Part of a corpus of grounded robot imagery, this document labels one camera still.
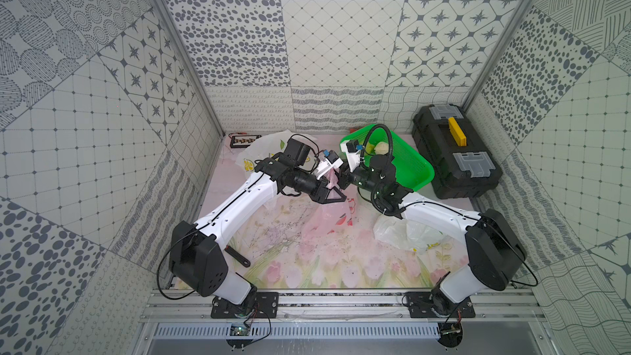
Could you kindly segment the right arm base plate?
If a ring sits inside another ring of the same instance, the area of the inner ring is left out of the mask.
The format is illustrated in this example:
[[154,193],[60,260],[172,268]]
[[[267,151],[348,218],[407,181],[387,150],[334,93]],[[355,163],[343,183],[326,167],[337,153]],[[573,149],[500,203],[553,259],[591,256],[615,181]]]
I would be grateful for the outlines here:
[[447,297],[431,291],[406,292],[402,304],[407,307],[411,318],[474,318],[476,312],[469,297],[454,303]]

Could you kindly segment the white lemon print bag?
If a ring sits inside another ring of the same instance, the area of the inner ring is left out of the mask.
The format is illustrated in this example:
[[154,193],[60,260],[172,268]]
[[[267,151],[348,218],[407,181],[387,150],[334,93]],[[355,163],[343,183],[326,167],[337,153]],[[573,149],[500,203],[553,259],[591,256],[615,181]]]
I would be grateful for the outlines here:
[[403,251],[425,253],[450,237],[427,225],[382,215],[373,227],[375,239]]

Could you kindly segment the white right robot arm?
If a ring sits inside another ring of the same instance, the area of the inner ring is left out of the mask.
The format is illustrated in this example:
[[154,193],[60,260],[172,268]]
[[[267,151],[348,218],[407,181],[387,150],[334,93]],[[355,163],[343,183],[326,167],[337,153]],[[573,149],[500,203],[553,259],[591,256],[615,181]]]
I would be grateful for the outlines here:
[[336,176],[340,187],[353,185],[368,192],[369,202],[382,215],[426,225],[466,247],[468,264],[446,274],[432,289],[433,307],[440,315],[483,289],[507,289],[525,264],[526,251],[503,215],[456,210],[404,187],[384,155],[376,157],[376,165],[354,168],[344,163]]

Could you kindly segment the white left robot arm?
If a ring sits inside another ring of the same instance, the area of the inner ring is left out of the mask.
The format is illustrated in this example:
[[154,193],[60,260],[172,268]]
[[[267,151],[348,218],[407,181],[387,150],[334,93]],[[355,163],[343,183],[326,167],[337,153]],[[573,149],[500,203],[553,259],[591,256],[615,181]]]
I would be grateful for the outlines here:
[[259,161],[251,177],[223,204],[193,224],[182,221],[174,228],[172,246],[163,258],[169,262],[170,272],[200,296],[221,297],[242,313],[250,313],[256,303],[256,286],[229,268],[226,246],[262,205],[286,187],[322,205],[346,201],[337,187],[328,187],[325,177],[342,164],[332,154],[312,172],[282,153]]

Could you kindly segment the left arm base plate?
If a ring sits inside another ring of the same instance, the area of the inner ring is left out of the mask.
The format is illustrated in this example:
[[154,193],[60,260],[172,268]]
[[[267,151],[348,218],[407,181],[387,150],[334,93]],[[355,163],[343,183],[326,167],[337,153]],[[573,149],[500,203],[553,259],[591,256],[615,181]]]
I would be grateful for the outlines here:
[[274,319],[277,317],[279,293],[257,292],[249,294],[239,304],[229,302],[222,297],[215,297],[212,302],[212,319],[246,318],[250,316]]

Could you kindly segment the pink patterned plastic bag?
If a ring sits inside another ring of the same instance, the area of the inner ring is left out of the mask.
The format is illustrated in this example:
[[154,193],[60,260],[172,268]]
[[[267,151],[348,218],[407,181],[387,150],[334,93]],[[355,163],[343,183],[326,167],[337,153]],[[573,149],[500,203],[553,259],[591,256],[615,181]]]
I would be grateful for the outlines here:
[[346,228],[353,226],[356,210],[357,199],[352,197],[344,202],[320,205],[303,225],[301,239],[315,241],[335,233],[342,233]]

